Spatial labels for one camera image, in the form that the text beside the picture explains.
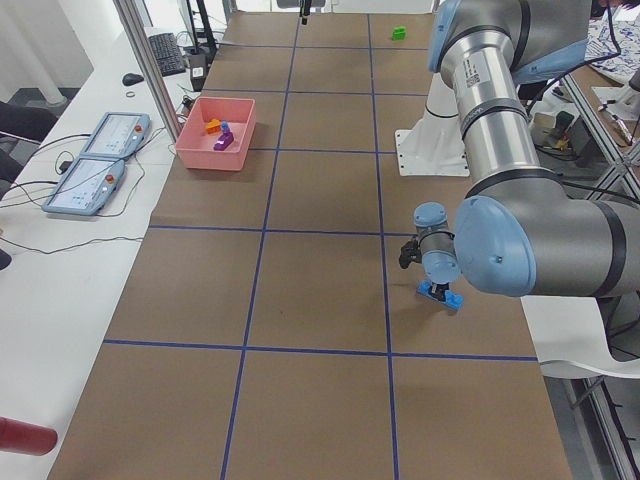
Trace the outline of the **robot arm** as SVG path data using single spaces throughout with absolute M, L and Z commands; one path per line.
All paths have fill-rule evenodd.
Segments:
M 311 14 L 311 4 L 311 0 L 299 1 L 299 18 L 302 25 L 306 25 L 308 23 L 308 18 Z
M 543 168 L 519 85 L 584 59 L 587 1 L 448 1 L 429 69 L 454 95 L 473 187 L 457 210 L 454 250 L 476 289 L 512 297 L 613 297 L 639 287 L 639 212 L 571 199 Z

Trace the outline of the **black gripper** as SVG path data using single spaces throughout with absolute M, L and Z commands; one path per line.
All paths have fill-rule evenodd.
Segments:
M 446 300 L 446 292 L 448 290 L 449 290 L 449 284 L 448 283 L 444 283 L 444 284 L 432 283 L 431 284 L 431 288 L 430 288 L 430 292 L 431 292 L 432 296 L 437 301 L 445 301 Z

